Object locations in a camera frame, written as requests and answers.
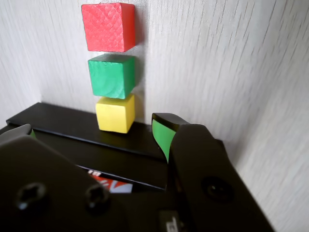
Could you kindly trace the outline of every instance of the red block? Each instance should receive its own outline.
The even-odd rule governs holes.
[[[82,5],[89,51],[125,52],[135,46],[134,5]]]

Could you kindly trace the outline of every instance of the textured wall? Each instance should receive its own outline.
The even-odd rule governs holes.
[[[81,15],[94,2],[0,1],[1,126],[38,101],[94,112],[87,60],[102,53],[87,51]],[[127,2],[138,120],[207,125],[275,229],[308,230],[309,1]]]

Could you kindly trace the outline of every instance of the stack of blocks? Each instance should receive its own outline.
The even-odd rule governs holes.
[[[135,46],[134,5],[82,5],[89,51],[125,52]],[[98,126],[103,131],[127,133],[135,119],[135,58],[107,54],[88,61]]]

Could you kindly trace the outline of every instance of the yellow block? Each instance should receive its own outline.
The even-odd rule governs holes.
[[[127,133],[135,118],[134,95],[129,94],[126,99],[102,97],[96,112],[101,131]]]

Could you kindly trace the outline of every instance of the black platform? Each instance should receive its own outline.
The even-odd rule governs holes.
[[[38,140],[78,166],[128,183],[166,187],[167,164],[151,126],[134,122],[128,134],[100,131],[95,114],[37,103],[8,119],[0,134],[27,123]]]

